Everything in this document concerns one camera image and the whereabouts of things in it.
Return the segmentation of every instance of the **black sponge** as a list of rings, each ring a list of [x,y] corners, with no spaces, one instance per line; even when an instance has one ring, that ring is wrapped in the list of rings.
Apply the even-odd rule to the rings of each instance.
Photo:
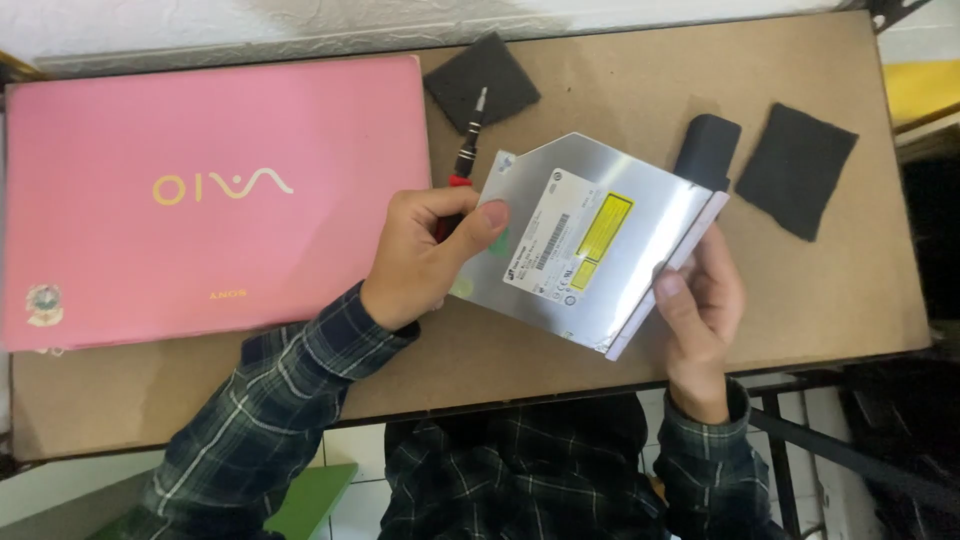
[[[812,242],[857,139],[857,134],[777,103],[736,192],[784,229]]]
[[[466,51],[427,73],[423,85],[461,135],[467,132],[484,86],[487,87],[485,126],[513,116],[540,100],[537,87],[496,33],[481,37]]]
[[[713,114],[701,114],[690,121],[684,146],[677,156],[673,174],[713,191],[730,187],[727,171],[733,161],[740,126]]]

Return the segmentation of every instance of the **pink laptop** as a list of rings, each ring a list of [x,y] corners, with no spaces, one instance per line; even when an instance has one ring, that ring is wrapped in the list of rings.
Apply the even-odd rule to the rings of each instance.
[[[313,317],[430,184],[412,56],[8,88],[3,344]]]

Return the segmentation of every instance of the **table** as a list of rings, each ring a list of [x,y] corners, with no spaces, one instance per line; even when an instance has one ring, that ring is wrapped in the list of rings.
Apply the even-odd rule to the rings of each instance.
[[[482,133],[480,187],[497,149],[520,154],[573,131],[669,169],[687,122],[702,112],[743,127],[734,181],[774,102],[860,134],[817,242],[785,232],[736,195],[721,214],[750,298],[730,371],[929,346],[867,12],[541,39],[510,49],[543,99]],[[459,50],[419,52],[424,72]],[[426,100],[432,174],[442,182],[462,141]],[[644,335],[658,330],[655,323],[617,362],[456,298],[422,326],[419,342],[351,388],[345,423],[627,391],[663,379],[658,340]],[[246,335],[14,355],[14,455],[36,460],[165,443],[229,373]]]

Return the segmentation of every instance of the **yellow warning label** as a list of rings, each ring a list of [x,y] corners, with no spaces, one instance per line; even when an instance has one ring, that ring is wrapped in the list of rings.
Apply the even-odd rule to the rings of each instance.
[[[634,202],[623,195],[608,193],[603,205],[597,210],[597,215],[593,218],[584,241],[580,243],[577,255],[593,262],[600,262],[633,207]]]
[[[584,290],[587,288],[587,283],[589,283],[590,278],[593,277],[593,271],[596,269],[596,262],[592,260],[583,261],[580,264],[580,269],[578,269],[576,275],[573,276],[573,280],[570,281],[570,286],[577,290]]]

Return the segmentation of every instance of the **plaid shirt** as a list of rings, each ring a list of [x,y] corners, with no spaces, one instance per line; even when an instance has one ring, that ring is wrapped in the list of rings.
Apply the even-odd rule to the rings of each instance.
[[[336,422],[349,385],[420,333],[370,318],[359,284],[308,323],[249,339],[240,363],[174,435],[128,518],[128,539],[279,540],[262,530]],[[637,472],[632,440],[578,404],[506,409],[464,445],[418,423],[387,462],[381,538],[785,538],[769,520],[767,466],[746,441],[746,391],[729,382],[732,421],[705,426],[666,398],[664,504]],[[616,423],[615,415],[602,418]]]

